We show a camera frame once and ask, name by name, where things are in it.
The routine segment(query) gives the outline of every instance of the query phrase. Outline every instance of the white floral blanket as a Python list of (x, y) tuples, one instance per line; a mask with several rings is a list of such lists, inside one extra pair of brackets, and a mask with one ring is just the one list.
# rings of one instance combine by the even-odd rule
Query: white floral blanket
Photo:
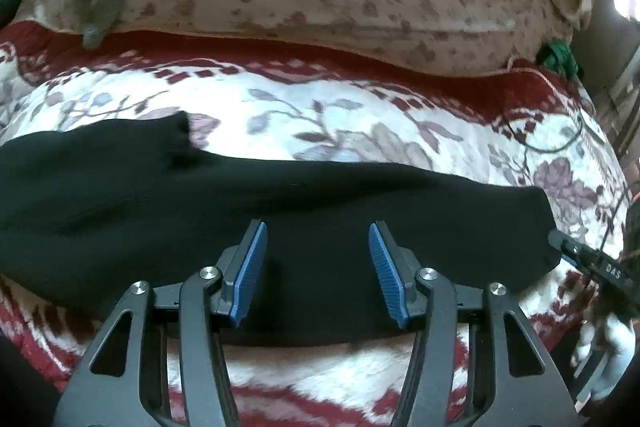
[[(412, 73), (344, 52), (153, 32), (79, 37), (33, 22), (0, 32), (0, 144), (42, 130), (185, 110), (196, 146), (278, 160), (397, 162), (498, 185), (537, 185), (558, 227), (599, 247), (624, 178), (608, 144), (576, 131), (571, 88), (526, 62), (476, 78)], [(614, 220), (605, 250), (622, 249)], [(520, 304), (547, 347), (581, 318), (593, 287), (562, 262)], [(62, 390), (98, 324), (0, 279), (0, 328)], [(450, 414), (464, 403), (468, 328), (460, 325)], [(413, 338), (296, 349), (229, 347), (244, 425), (387, 425)], [(172, 406), (184, 418), (177, 351)]]

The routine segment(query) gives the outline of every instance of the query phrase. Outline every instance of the red and white blanket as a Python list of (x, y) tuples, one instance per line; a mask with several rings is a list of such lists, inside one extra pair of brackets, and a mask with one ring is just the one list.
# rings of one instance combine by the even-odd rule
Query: red and white blanket
[[(577, 131), (572, 88), (524, 61), (486, 76), (401, 70), (325, 48), (129, 32), (87, 52), (35, 22), (0, 32), (0, 144), (41, 130), (184, 110), (214, 153), (278, 160), (396, 162), (478, 182), (545, 190), (557, 226), (599, 247), (624, 178), (608, 144)], [(622, 208), (605, 250), (622, 249)], [(520, 296), (548, 348), (580, 320), (593, 287), (561, 262)], [(0, 328), (60, 391), (98, 324), (0, 278)], [(463, 406), (468, 328), (460, 325), (450, 415)], [(412, 335), (356, 345), (226, 348), (244, 425), (387, 425)], [(169, 381), (184, 418), (176, 346)]]

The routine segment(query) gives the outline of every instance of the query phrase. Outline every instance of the metal bolt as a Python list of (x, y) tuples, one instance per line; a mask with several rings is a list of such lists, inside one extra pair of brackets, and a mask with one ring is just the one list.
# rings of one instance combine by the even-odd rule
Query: metal bolt
[(494, 295), (504, 295), (505, 293), (507, 293), (507, 288), (505, 288), (504, 285), (500, 284), (499, 282), (492, 282), (489, 285), (489, 289)]
[(418, 275), (421, 279), (424, 279), (426, 281), (433, 281), (438, 276), (438, 272), (436, 272), (436, 270), (434, 270), (433, 268), (420, 268)]
[(200, 270), (200, 277), (203, 279), (213, 279), (218, 276), (218, 268), (215, 266), (205, 266)]
[(143, 294), (148, 289), (149, 289), (149, 285), (145, 281), (134, 282), (131, 286), (129, 286), (129, 291), (133, 293), (133, 295)]

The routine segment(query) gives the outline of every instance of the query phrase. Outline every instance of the blue gripper pad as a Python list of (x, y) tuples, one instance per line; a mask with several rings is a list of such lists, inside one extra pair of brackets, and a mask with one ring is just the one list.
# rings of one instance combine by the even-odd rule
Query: blue gripper pad
[(396, 266), (391, 260), (385, 242), (380, 235), (380, 230), (374, 223), (369, 227), (369, 253), (373, 260), (373, 266), (378, 274), (378, 281), (385, 297), (386, 309), (389, 316), (404, 330), (409, 322), (409, 313), (406, 309), (404, 298), (404, 285)]
[(267, 225), (260, 223), (234, 284), (234, 303), (231, 307), (229, 318), (235, 328), (238, 327), (249, 311), (266, 250)]

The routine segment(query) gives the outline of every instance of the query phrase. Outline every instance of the folded black clothing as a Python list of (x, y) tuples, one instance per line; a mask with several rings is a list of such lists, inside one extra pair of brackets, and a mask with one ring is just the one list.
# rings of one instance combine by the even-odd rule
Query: folded black clothing
[(559, 262), (539, 188), (396, 164), (219, 156), (191, 145), (183, 112), (11, 140), (0, 186), (0, 272), (99, 319), (132, 282), (184, 281), (263, 219), (268, 251), (248, 317), (225, 331), (232, 343), (397, 333), (367, 246), (376, 220), (454, 283), (517, 292)]

